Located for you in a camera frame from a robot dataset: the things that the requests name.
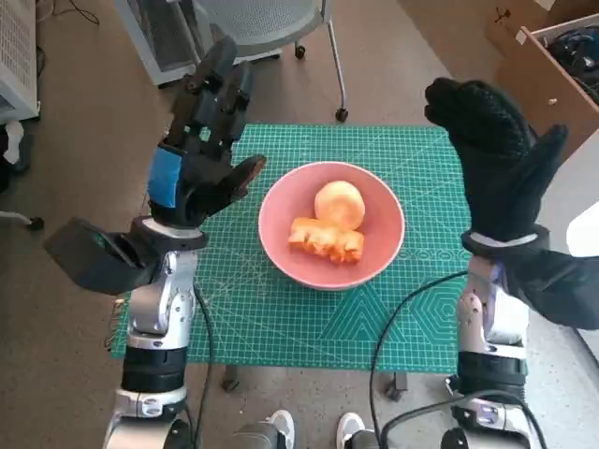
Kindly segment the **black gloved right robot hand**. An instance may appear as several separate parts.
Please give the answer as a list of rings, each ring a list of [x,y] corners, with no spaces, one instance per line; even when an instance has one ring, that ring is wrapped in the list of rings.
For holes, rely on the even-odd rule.
[[[501,242],[533,234],[567,126],[536,134],[507,95],[481,80],[438,78],[425,97],[427,119],[447,131],[460,159],[472,231]]]

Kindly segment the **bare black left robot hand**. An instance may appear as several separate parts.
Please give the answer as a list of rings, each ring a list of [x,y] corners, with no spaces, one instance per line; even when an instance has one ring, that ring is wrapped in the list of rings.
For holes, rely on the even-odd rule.
[[[235,65],[236,56],[237,46],[226,36],[183,78],[148,179],[151,215],[162,225],[201,226],[247,195],[266,165],[262,154],[232,162],[254,85],[251,64]]]

